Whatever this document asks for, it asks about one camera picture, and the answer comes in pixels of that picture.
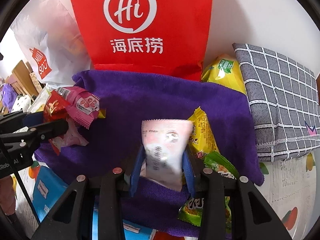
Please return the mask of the person left hand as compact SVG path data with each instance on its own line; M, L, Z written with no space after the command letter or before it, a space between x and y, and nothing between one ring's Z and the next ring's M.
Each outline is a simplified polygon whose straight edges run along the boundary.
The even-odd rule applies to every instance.
M7 216L15 213L16 200L11 176L0 180L0 204L3 212Z

